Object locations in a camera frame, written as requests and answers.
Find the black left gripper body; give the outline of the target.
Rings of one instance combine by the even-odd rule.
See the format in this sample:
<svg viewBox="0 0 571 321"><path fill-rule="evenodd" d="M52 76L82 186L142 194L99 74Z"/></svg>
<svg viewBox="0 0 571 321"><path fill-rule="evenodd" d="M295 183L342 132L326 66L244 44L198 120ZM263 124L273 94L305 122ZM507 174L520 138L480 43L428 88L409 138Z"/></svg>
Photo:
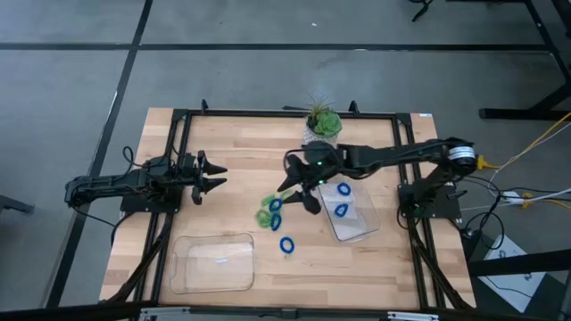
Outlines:
<svg viewBox="0 0 571 321"><path fill-rule="evenodd" d="M195 162L194 162L194 169L193 170L181 171L178 168L178 165L177 165L177 170L178 170L178 177L182 180L182 182L185 185L193 186L199 179L202 178L202 176L200 176L198 173L197 157L196 156L195 156Z"/></svg>

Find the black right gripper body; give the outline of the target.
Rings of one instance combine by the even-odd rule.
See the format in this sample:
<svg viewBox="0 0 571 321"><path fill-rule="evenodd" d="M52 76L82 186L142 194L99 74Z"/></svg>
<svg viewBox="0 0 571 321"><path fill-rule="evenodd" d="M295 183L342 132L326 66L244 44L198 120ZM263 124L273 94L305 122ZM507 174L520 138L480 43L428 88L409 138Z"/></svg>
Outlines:
<svg viewBox="0 0 571 321"><path fill-rule="evenodd" d="M350 175L353 170L345 166L341 152L337 151L338 161L318 161L307 164L304 174L303 185L306 189L314 189L318 185L324 184L329 178L337 174Z"/></svg>

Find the potted succulent, patterned white pot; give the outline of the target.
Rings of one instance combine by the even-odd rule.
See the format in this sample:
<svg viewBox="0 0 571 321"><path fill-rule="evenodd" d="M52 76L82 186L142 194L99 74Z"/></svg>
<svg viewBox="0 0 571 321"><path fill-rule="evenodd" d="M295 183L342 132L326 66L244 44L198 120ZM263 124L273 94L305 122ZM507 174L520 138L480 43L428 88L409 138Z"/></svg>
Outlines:
<svg viewBox="0 0 571 321"><path fill-rule="evenodd" d="M309 113L305 118L303 141L335 144L343 129L339 114L331 108L325 96L310 96Z"/></svg>

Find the clear plastic bin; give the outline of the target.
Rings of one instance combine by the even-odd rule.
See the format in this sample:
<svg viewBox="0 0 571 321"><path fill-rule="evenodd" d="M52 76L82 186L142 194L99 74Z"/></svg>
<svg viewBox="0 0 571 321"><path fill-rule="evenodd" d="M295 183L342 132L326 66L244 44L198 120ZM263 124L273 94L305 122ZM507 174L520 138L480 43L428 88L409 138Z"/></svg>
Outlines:
<svg viewBox="0 0 571 321"><path fill-rule="evenodd" d="M249 234L181 236L170 259L176 295L245 291L254 282L254 242Z"/></svg>
<svg viewBox="0 0 571 321"><path fill-rule="evenodd" d="M347 183L352 193L342 196L336 190L339 183ZM335 238L341 243L352 243L362 240L380 229L377 217L368 191L360 181L335 178L318 187L320 204L329 220ZM337 204L348 203L349 211L343 218L334 214Z"/></svg>

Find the black furniture foot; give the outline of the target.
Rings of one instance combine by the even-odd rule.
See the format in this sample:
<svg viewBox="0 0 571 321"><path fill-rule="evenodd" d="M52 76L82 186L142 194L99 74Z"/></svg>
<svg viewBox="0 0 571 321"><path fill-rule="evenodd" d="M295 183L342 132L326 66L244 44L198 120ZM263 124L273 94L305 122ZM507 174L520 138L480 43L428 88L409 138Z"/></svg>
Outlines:
<svg viewBox="0 0 571 321"><path fill-rule="evenodd" d="M0 194L0 214L4 210L16 210L21 214L31 215L34 211L34 206Z"/></svg>

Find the black metal beam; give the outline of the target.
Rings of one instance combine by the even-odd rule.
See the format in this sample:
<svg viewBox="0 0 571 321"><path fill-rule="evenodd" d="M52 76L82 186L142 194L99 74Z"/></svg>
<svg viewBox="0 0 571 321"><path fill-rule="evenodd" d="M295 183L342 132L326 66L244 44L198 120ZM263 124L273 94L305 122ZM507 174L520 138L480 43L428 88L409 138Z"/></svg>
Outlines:
<svg viewBox="0 0 571 321"><path fill-rule="evenodd" d="M571 250L480 260L468 264L468 271L472 276L519 275L569 269L571 269Z"/></svg>

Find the black table stand legs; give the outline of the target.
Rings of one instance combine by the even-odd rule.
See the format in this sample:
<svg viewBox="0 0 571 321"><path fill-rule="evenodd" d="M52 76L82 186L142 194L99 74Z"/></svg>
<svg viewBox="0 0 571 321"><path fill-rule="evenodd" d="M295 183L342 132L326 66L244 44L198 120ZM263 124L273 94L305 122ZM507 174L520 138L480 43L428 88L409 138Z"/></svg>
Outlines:
<svg viewBox="0 0 571 321"><path fill-rule="evenodd" d="M483 45L483 51L499 52L538 52L548 54L556 63L564 81L563 84L552 93L546 95L538 103L526 109L494 109L483 108L478 111L481 119L507 119L507 120L562 120L571 122L571 111L555 111L554 108L571 98L571 71L563 60L563 57L552 40L549 31L532 0L504 0L507 3L523 4L529 13L542 42L539 45Z"/></svg>

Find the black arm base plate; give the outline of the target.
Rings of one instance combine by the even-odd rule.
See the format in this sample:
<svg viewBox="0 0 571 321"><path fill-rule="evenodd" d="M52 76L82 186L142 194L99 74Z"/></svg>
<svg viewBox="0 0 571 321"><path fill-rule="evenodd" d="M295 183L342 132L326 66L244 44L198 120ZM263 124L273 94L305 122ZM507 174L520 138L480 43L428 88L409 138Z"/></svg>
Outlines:
<svg viewBox="0 0 571 321"><path fill-rule="evenodd" d="M152 193L122 193L120 209L125 212L176 212L178 211L183 190L168 188Z"/></svg>
<svg viewBox="0 0 571 321"><path fill-rule="evenodd" d="M466 193L466 190L458 190L455 185L446 184L415 198L413 185L399 185L401 215L405 218L461 219L459 198Z"/></svg>

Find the black aluminium table frame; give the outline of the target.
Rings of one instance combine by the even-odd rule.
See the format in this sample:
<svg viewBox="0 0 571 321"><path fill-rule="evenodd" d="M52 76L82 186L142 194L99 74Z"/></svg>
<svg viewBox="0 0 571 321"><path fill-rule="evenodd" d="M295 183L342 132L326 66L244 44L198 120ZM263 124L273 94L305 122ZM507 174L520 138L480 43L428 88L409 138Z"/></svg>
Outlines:
<svg viewBox="0 0 571 321"><path fill-rule="evenodd" d="M381 228L360 242L339 243L325 216L312 215L298 203L285 208L278 231L258 227L255 211L284 180L282 158L301 144L303 118L300 111L191 111L187 150L204 150L210 161L228 170L227 182L209 192L201 205L185 196L171 235L249 234L254 282L246 291L176 295L163 277L159 304L186 307L189 313L259 317L270 317L272 309L280 308L298 309L300 318L383 318L389 311L405 311L451 319L471 313L475 297L454 226L434 221L433 246L440 269L464 302L461 308L449 300L436 302L428 267L412 251L409 234L395 217L399 184L426 175L428 164L391 167L364 181ZM279 248L284 236L295 244L288 256Z"/></svg>

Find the silver metal bracket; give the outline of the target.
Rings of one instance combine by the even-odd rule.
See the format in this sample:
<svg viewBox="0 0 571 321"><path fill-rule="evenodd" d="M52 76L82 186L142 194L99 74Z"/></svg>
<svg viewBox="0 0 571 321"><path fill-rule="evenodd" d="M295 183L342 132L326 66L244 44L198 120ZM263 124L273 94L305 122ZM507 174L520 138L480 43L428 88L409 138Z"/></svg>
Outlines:
<svg viewBox="0 0 571 321"><path fill-rule="evenodd" d="M387 318L389 321L440 321L437 315L403 311L389 311Z"/></svg>
<svg viewBox="0 0 571 321"><path fill-rule="evenodd" d="M154 307L140 310L137 321L157 321L158 317L182 315L187 312L186 307Z"/></svg>

